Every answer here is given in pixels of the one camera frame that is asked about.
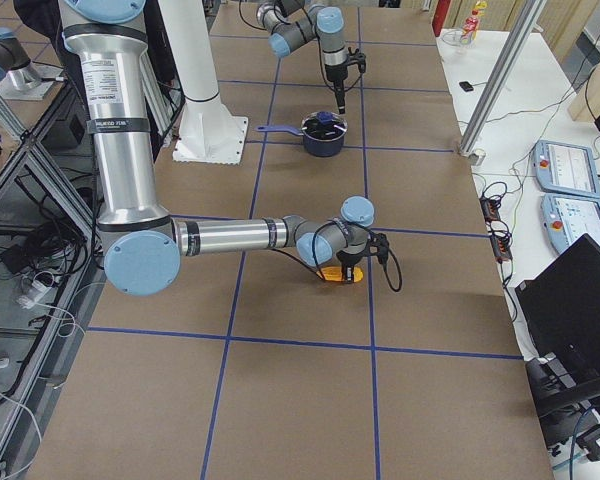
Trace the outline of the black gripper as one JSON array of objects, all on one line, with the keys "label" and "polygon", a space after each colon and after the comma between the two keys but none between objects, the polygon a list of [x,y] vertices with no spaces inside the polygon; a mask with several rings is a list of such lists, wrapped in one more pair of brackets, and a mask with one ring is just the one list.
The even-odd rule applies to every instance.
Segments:
[{"label": "black gripper", "polygon": [[341,250],[336,254],[336,258],[341,264],[341,281],[345,281],[347,284],[354,282],[354,267],[365,257],[365,247],[362,247],[359,251],[348,252]]},{"label": "black gripper", "polygon": [[344,82],[348,78],[348,66],[346,63],[337,65],[326,65],[325,74],[327,82],[335,92],[338,113],[346,113],[346,93]]}]

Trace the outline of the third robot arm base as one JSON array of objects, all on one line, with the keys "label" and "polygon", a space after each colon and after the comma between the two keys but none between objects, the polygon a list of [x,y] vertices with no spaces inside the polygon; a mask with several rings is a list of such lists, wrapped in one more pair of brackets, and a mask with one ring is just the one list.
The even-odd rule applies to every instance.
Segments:
[{"label": "third robot arm base", "polygon": [[56,67],[39,71],[15,33],[0,27],[0,95],[4,99],[41,101],[59,74]]}]

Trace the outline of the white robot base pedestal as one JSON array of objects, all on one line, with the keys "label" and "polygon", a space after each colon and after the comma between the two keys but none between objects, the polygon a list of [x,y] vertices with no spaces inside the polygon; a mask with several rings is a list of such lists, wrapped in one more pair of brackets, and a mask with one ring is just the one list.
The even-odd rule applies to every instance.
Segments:
[{"label": "white robot base pedestal", "polygon": [[163,1],[160,9],[186,101],[173,159],[236,165],[248,119],[232,115],[221,99],[202,3]]}]

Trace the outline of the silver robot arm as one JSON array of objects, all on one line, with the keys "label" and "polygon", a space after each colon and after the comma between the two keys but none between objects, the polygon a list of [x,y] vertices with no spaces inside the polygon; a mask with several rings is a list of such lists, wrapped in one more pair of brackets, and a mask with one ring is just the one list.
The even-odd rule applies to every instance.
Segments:
[{"label": "silver robot arm", "polygon": [[[344,283],[357,264],[379,252],[371,226],[375,209],[360,196],[317,223],[298,215],[221,221],[181,221],[161,204],[143,84],[148,49],[142,1],[63,1],[65,47],[81,63],[105,206],[97,219],[104,270],[121,292],[147,296],[172,284],[185,256],[293,247],[323,278],[330,261]],[[185,105],[177,161],[236,164],[248,121],[223,103],[201,4],[163,1],[159,10],[183,89]]]},{"label": "silver robot arm", "polygon": [[358,50],[347,47],[344,17],[339,7],[305,1],[261,1],[256,20],[269,33],[269,45],[278,58],[284,58],[317,40],[322,55],[326,83],[334,93],[339,114],[346,111],[345,80],[356,62]]}]

